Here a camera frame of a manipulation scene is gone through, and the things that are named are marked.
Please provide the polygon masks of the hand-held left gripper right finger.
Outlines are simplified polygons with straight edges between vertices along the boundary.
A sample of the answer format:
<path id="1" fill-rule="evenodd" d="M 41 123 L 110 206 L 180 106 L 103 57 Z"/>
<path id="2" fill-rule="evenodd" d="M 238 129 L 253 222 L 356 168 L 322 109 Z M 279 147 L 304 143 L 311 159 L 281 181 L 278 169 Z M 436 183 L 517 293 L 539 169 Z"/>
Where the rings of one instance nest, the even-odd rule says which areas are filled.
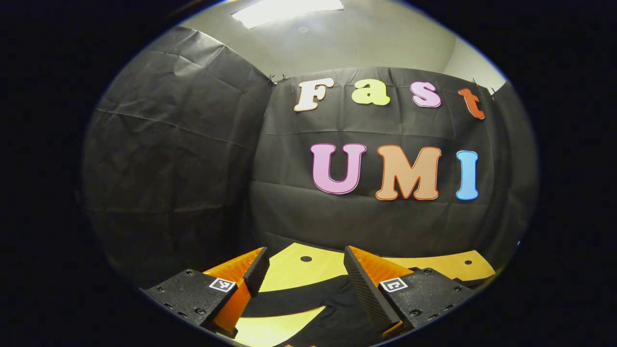
<path id="1" fill-rule="evenodd" d="M 344 266 L 373 327 L 383 338 L 434 323 L 475 295 L 475 290 L 433 268 L 405 268 L 346 246 Z"/>

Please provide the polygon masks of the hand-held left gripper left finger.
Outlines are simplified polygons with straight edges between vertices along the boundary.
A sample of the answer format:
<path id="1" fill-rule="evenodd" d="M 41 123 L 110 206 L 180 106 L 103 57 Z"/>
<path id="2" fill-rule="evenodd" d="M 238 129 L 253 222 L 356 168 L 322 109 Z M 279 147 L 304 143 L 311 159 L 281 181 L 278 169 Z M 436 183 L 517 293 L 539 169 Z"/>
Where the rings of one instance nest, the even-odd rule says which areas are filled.
<path id="1" fill-rule="evenodd" d="M 260 247 L 206 271 L 181 270 L 143 292 L 194 325 L 234 338 L 269 265 L 268 250 Z"/>

